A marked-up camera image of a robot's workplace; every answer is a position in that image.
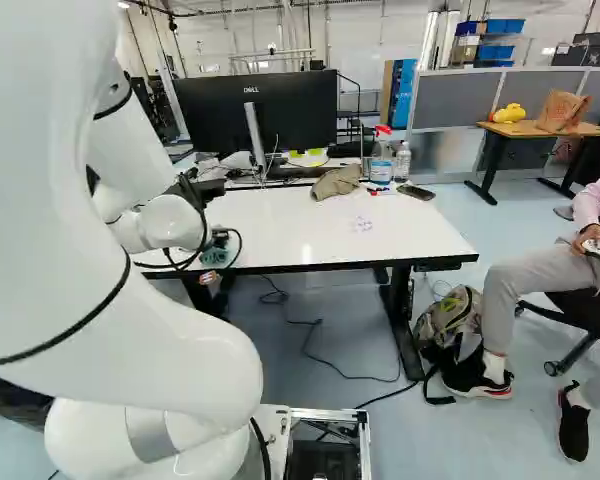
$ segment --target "plastic bottle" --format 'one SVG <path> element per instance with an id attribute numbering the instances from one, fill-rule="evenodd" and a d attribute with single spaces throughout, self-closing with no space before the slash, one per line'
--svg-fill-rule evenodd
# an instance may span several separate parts
<path id="1" fill-rule="evenodd" d="M 393 181 L 396 183 L 404 183 L 409 180 L 409 169 L 411 168 L 411 150 L 409 150 L 409 142 L 402 140 L 398 151 L 396 152 L 396 160 L 393 166 Z"/>
<path id="2" fill-rule="evenodd" d="M 391 128 L 386 125 L 376 125 L 376 143 L 371 153 L 369 165 L 369 180 L 376 185 L 387 186 L 393 176 L 393 161 L 389 147 Z"/>

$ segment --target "gray pants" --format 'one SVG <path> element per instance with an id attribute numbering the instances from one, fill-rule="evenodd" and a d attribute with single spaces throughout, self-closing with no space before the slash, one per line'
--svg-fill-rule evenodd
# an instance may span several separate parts
<path id="1" fill-rule="evenodd" d="M 482 333 L 484 346 L 494 353 L 507 353 L 513 336 L 514 311 L 521 295 L 559 292 L 595 286 L 600 290 L 600 261 L 574 255 L 569 242 L 522 258 L 492 266 L 483 291 Z M 600 408 L 600 375 L 583 388 L 586 399 Z"/>

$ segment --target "yellow object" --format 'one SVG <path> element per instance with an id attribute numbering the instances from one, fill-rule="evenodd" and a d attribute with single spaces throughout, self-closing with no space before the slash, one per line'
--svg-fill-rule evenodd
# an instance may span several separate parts
<path id="1" fill-rule="evenodd" d="M 510 103 L 506 108 L 501 108 L 492 113 L 489 120 L 495 123 L 515 123 L 527 116 L 527 112 L 519 103 Z"/>

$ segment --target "hand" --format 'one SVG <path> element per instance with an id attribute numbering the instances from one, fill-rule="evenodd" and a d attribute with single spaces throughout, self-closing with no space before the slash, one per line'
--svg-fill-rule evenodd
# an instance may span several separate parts
<path id="1" fill-rule="evenodd" d="M 579 234 L 576 237 L 576 239 L 571 243 L 571 251 L 574 253 L 574 255 L 585 254 L 585 250 L 582 247 L 582 244 L 590 238 L 600 239 L 600 225 L 598 225 L 597 223 L 589 225 L 587 229 L 581 234 Z"/>

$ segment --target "camouflage backpack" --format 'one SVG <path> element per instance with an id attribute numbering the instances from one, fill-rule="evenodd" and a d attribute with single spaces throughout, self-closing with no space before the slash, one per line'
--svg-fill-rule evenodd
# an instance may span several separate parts
<path id="1" fill-rule="evenodd" d="M 413 330 L 414 341 L 420 356 L 431 364 L 423 385 L 427 403 L 446 405 L 455 402 L 451 396 L 429 397 L 428 383 L 438 371 L 444 374 L 453 369 L 478 346 L 481 301 L 480 292 L 458 285 L 418 317 Z"/>

